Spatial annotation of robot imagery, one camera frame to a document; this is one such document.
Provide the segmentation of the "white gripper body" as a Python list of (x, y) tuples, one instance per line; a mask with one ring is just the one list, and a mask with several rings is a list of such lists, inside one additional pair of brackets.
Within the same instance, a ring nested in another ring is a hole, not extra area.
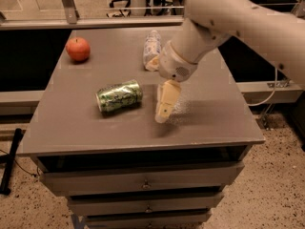
[(197, 64), (189, 63), (179, 56), (170, 41), (163, 47), (161, 54), (158, 56), (158, 61), (160, 76), (177, 82), (188, 80), (197, 70)]

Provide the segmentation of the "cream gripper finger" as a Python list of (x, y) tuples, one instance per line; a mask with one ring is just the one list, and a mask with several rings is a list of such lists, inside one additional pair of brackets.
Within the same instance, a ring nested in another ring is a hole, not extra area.
[(174, 80), (167, 80), (158, 85), (157, 104), (155, 109), (155, 121), (166, 122), (181, 94), (180, 83)]
[(159, 67), (159, 57), (158, 56), (148, 56), (145, 61), (145, 69), (154, 72), (157, 71)]

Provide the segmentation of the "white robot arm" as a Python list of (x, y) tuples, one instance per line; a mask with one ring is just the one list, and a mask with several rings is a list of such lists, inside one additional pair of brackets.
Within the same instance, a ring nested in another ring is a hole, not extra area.
[(205, 54), (235, 37), (299, 86), (305, 84), (305, 20), (250, 0), (185, 0), (181, 30), (163, 47), (156, 65), (166, 82), (158, 86), (155, 120), (170, 117), (180, 84)]

